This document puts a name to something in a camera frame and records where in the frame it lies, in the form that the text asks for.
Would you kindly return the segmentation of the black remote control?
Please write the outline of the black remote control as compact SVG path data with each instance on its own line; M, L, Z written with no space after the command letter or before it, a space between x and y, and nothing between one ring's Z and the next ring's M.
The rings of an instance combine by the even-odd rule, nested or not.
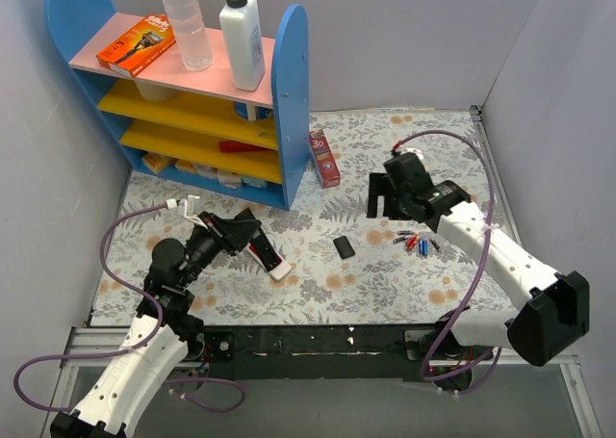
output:
M255 233L251 238L249 252L267 272L273 271L282 263L282 258L278 255L270 240L260 232Z

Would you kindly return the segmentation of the black battery cover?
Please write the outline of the black battery cover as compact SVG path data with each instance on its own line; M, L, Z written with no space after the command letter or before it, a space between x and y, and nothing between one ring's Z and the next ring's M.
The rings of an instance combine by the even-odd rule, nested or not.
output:
M348 259L355 255L355 251L347 236L341 236L334 239L333 245L342 260Z

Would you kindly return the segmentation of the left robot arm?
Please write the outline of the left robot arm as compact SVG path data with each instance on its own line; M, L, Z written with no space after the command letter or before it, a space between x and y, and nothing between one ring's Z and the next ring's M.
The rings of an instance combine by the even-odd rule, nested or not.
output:
M56 415L53 437L130 437L168 375L207 348L204 323L190 315L189 286L225 252L244 251L261 223L248 210L232 219L202 212L185 242L166 238L151 251L144 295L125 339L90 391Z

